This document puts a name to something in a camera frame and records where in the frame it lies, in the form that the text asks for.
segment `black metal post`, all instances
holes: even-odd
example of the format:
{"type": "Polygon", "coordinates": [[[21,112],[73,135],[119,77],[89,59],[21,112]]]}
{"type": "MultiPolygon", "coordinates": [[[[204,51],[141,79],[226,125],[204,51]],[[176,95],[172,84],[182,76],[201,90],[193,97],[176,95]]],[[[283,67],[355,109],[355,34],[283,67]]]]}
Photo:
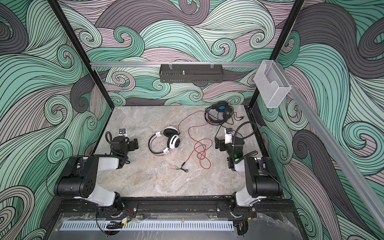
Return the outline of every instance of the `black metal post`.
{"type": "Polygon", "coordinates": [[[289,33],[291,32],[293,24],[296,21],[297,15],[299,15],[299,12],[303,3],[304,3],[304,0],[296,0],[294,2],[291,12],[289,13],[287,20],[285,21],[283,30],[279,36],[279,39],[277,40],[277,43],[275,45],[275,48],[272,51],[272,54],[269,60],[276,60],[277,57],[279,56],[281,48],[283,47],[285,40],[287,39],[289,33]]]}
{"type": "Polygon", "coordinates": [[[108,122],[109,122],[109,119],[110,119],[111,116],[112,116],[112,113],[113,113],[113,109],[112,109],[111,113],[110,113],[109,116],[108,116],[108,119],[107,119],[107,121],[106,121],[106,123],[105,123],[105,125],[104,125],[104,127],[103,127],[103,130],[102,130],[101,133],[100,133],[99,139],[97,139],[97,143],[96,143],[95,147],[93,148],[93,150],[92,150],[92,152],[91,152],[91,155],[95,154],[95,152],[96,152],[96,148],[97,148],[97,146],[99,145],[101,138],[104,136],[103,133],[104,133],[104,131],[105,131],[105,128],[107,127],[107,124],[108,124],[108,122]]]}
{"type": "Polygon", "coordinates": [[[59,20],[61,26],[63,27],[64,31],[67,33],[68,38],[72,42],[72,44],[73,44],[75,50],[77,51],[77,53],[79,54],[81,60],[83,61],[83,63],[87,67],[87,69],[89,71],[89,74],[91,75],[91,77],[95,81],[97,87],[100,89],[101,94],[104,96],[104,98],[107,101],[109,107],[113,110],[114,109],[114,104],[112,102],[111,97],[109,96],[107,90],[105,89],[105,87],[103,85],[103,82],[101,81],[101,79],[100,79],[99,75],[97,74],[97,72],[91,68],[91,65],[90,65],[91,61],[89,60],[86,52],[82,48],[82,46],[80,44],[80,41],[76,37],[76,35],[75,35],[75,33],[74,33],[74,31],[73,31],[73,29],[72,29],[68,19],[64,15],[64,12],[61,9],[58,1],[57,0],[47,0],[47,1],[48,1],[49,5],[51,6],[53,12],[55,13],[57,19],[59,20]]]}
{"type": "MultiPolygon", "coordinates": [[[[252,121],[252,122],[256,122],[256,121],[255,121],[255,117],[253,116],[253,113],[252,113],[252,111],[249,109],[249,107],[244,106],[244,108],[245,108],[245,112],[246,112],[247,115],[248,115],[248,119],[249,119],[250,121],[252,121]]],[[[260,131],[259,131],[258,128],[256,129],[255,137],[256,137],[256,140],[257,140],[257,144],[258,144],[259,147],[260,147],[260,151],[261,151],[263,157],[269,157],[268,151],[267,151],[267,149],[266,149],[266,147],[265,147],[265,144],[264,144],[264,140],[263,140],[262,135],[260,134],[260,131]]]]}

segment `cable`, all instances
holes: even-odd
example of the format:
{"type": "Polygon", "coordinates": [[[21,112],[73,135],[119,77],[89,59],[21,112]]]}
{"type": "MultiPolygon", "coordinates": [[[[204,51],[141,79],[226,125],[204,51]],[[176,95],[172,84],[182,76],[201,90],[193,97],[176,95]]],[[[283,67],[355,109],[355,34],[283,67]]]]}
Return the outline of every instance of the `cable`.
{"type": "Polygon", "coordinates": [[[116,157],[116,158],[118,158],[118,159],[125,160],[125,163],[126,163],[126,164],[130,164],[130,163],[131,163],[130,161],[128,161],[128,156],[127,156],[127,155],[125,155],[124,153],[117,152],[117,151],[115,151],[115,150],[113,149],[113,147],[112,147],[112,134],[111,134],[111,132],[107,131],[107,132],[105,133],[105,140],[109,143],[109,148],[111,149],[111,152],[113,152],[115,155],[111,155],[111,154],[107,155],[107,154],[105,154],[105,155],[94,155],[94,156],[100,156],[100,157],[116,157]]]}
{"type": "Polygon", "coordinates": [[[220,124],[225,123],[223,119],[219,119],[219,118],[218,118],[218,113],[217,113],[217,117],[215,117],[215,116],[213,116],[212,114],[210,114],[209,111],[210,111],[210,108],[206,108],[205,111],[204,111],[204,119],[205,119],[205,121],[206,121],[207,123],[209,123],[210,125],[214,125],[214,126],[218,126],[218,125],[220,125],[220,124]],[[213,122],[211,122],[211,117],[216,118],[217,120],[221,121],[221,123],[213,123],[213,122]]]}
{"type": "Polygon", "coordinates": [[[236,121],[241,121],[241,120],[243,120],[243,118],[244,118],[244,116],[242,116],[242,117],[238,117],[237,116],[237,112],[233,112],[233,114],[232,115],[234,115],[236,113],[236,117],[235,116],[233,116],[233,118],[236,120],[236,121]]]}
{"type": "Polygon", "coordinates": [[[245,137],[242,137],[242,139],[246,139],[246,138],[248,138],[248,137],[254,135],[254,134],[256,133],[256,131],[257,131],[257,125],[256,125],[255,122],[247,121],[247,122],[243,122],[242,124],[240,124],[240,126],[237,127],[237,129],[236,129],[236,131],[235,131],[235,133],[234,133],[234,135],[233,135],[233,137],[232,137],[232,146],[233,146],[233,148],[232,148],[232,154],[234,154],[234,152],[235,152],[235,139],[236,139],[236,135],[237,135],[237,133],[239,132],[240,128],[241,128],[242,126],[244,126],[245,124],[247,124],[247,123],[252,124],[252,125],[255,127],[255,130],[254,130],[251,134],[249,134],[249,135],[247,135],[247,136],[245,136],[245,137]]]}
{"type": "Polygon", "coordinates": [[[265,170],[265,172],[273,179],[273,180],[275,180],[278,184],[280,184],[282,187],[283,187],[283,189],[285,189],[288,193],[289,193],[289,195],[291,195],[291,197],[289,198],[289,199],[286,199],[286,200],[291,200],[292,199],[292,193],[291,193],[291,191],[288,191],[288,189],[287,188],[285,188],[279,181],[277,181],[277,179],[276,178],[274,178],[271,174],[269,174],[269,172],[267,172],[267,170],[265,169],[265,168],[263,168],[264,170],[265,170]]]}
{"type": "Polygon", "coordinates": [[[188,172],[188,169],[184,169],[183,165],[181,167],[173,165],[173,168],[170,168],[171,170],[183,170],[184,172],[188,172]]]}
{"type": "Polygon", "coordinates": [[[132,218],[133,214],[132,214],[131,210],[129,210],[129,209],[125,209],[125,210],[129,211],[129,213],[131,214],[131,216],[129,218],[132,218]]]}
{"type": "Polygon", "coordinates": [[[254,156],[254,155],[257,155],[259,154],[258,151],[254,150],[252,152],[249,152],[247,153],[246,155],[242,156],[241,158],[239,158],[239,160],[236,161],[236,159],[233,160],[233,163],[234,164],[238,164],[239,162],[241,162],[245,157],[251,157],[251,156],[254,156]]]}
{"type": "Polygon", "coordinates": [[[107,237],[112,236],[112,235],[106,233],[103,229],[101,229],[101,227],[99,226],[99,224],[97,222],[97,205],[96,205],[96,211],[95,211],[95,219],[96,219],[96,225],[100,229],[100,231],[102,231],[105,235],[107,235],[107,237]]]}
{"type": "MultiPolygon", "coordinates": [[[[206,116],[205,115],[205,111],[196,111],[196,112],[194,112],[194,113],[192,113],[192,114],[189,114],[186,118],[184,118],[183,120],[181,120],[181,122],[179,123],[179,125],[177,126],[177,130],[180,132],[180,124],[184,121],[184,120],[186,120],[189,116],[191,116],[191,115],[193,115],[193,114],[195,114],[195,113],[198,113],[198,112],[203,112],[204,113],[204,117],[206,116]]],[[[213,145],[213,141],[211,140],[211,139],[209,139],[209,138],[204,138],[204,139],[201,139],[201,140],[195,140],[194,138],[192,138],[192,136],[191,136],[191,134],[190,134],[190,132],[189,132],[189,130],[191,129],[191,128],[193,128],[193,127],[202,127],[202,126],[205,126],[205,125],[207,125],[207,124],[209,124],[210,123],[210,121],[211,121],[211,118],[210,118],[210,116],[208,115],[208,118],[209,118],[209,120],[208,120],[208,122],[206,123],[206,124],[204,124],[204,125],[200,125],[200,126],[192,126],[192,127],[189,127],[188,128],[188,135],[189,135],[189,137],[193,140],[193,141],[195,141],[196,143],[195,143],[195,145],[194,145],[194,149],[193,149],[193,151],[191,152],[191,154],[189,155],[189,157],[187,158],[187,160],[185,160],[185,162],[183,162],[183,164],[181,165],[181,168],[184,166],[184,164],[189,160],[189,158],[191,157],[191,155],[192,155],[192,153],[193,152],[197,152],[197,158],[199,159],[199,163],[200,163],[200,166],[202,167],[202,168],[204,168],[204,169],[209,169],[210,167],[211,167],[211,161],[206,157],[206,151],[210,148],[210,147],[212,147],[212,145],[213,145]],[[209,147],[207,147],[207,145],[206,144],[203,144],[203,143],[201,143],[201,141],[203,141],[203,140],[209,140],[209,141],[211,141],[211,144],[210,144],[210,146],[209,147]],[[203,150],[202,151],[198,151],[197,149],[198,148],[200,148],[200,147],[203,147],[203,150]],[[201,160],[203,160],[203,159],[207,159],[207,161],[209,162],[209,167],[203,167],[203,165],[201,164],[201,160]]]]}
{"type": "MultiPolygon", "coordinates": [[[[66,158],[60,160],[58,163],[56,163],[56,166],[57,166],[57,167],[55,168],[55,171],[56,171],[56,169],[59,167],[60,163],[62,163],[64,160],[67,160],[68,158],[71,158],[71,157],[89,157],[89,156],[84,156],[84,155],[74,155],[74,156],[66,157],[66,158]]],[[[46,188],[46,190],[47,190],[47,193],[48,193],[51,197],[54,197],[54,198],[57,198],[57,199],[61,199],[61,200],[72,199],[72,198],[61,198],[61,197],[57,197],[57,196],[55,196],[54,194],[52,194],[52,193],[49,192],[49,190],[48,190],[48,178],[49,178],[49,176],[52,174],[52,172],[54,172],[54,171],[52,171],[52,169],[51,169],[51,171],[49,172],[49,174],[47,175],[47,177],[46,177],[46,179],[45,179],[45,188],[46,188]]]]}
{"type": "Polygon", "coordinates": [[[249,217],[249,218],[243,219],[243,220],[241,220],[241,221],[238,221],[237,223],[234,223],[233,225],[236,226],[236,225],[238,225],[238,224],[240,224],[240,223],[242,223],[242,222],[245,222],[245,221],[248,221],[248,220],[251,220],[251,219],[252,219],[252,218],[249,217]]]}

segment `white headphones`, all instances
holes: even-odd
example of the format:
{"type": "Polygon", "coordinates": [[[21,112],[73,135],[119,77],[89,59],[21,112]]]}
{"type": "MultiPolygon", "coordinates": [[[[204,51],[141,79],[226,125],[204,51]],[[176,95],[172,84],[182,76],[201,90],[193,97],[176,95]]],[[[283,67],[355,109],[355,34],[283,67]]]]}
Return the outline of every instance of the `white headphones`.
{"type": "Polygon", "coordinates": [[[151,151],[151,153],[157,156],[166,155],[170,152],[171,149],[176,149],[180,145],[179,135],[180,133],[175,127],[172,127],[172,126],[166,127],[163,131],[156,132],[155,134],[152,135],[152,137],[148,141],[148,148],[151,151]],[[161,135],[164,135],[168,138],[167,147],[162,152],[154,152],[152,151],[152,148],[151,148],[152,142],[155,138],[160,137],[161,135]]]}

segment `blue headphone ear cup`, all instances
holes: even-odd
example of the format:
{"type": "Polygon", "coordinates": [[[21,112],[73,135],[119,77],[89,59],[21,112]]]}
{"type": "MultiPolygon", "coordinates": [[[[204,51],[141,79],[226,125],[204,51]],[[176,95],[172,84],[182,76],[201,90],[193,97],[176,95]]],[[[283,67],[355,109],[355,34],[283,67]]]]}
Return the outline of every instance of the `blue headphone ear cup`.
{"type": "Polygon", "coordinates": [[[212,109],[215,109],[219,113],[222,113],[227,108],[227,106],[228,103],[226,101],[219,101],[216,104],[212,105],[212,109]]]}

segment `clear plastic holder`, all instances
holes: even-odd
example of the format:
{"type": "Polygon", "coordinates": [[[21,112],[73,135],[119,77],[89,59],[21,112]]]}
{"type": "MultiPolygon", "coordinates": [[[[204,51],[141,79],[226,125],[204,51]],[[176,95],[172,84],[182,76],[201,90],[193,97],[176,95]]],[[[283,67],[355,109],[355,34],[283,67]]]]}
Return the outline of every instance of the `clear plastic holder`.
{"type": "Polygon", "coordinates": [[[274,60],[263,60],[253,80],[267,108],[278,108],[291,90],[284,68],[274,60]]]}

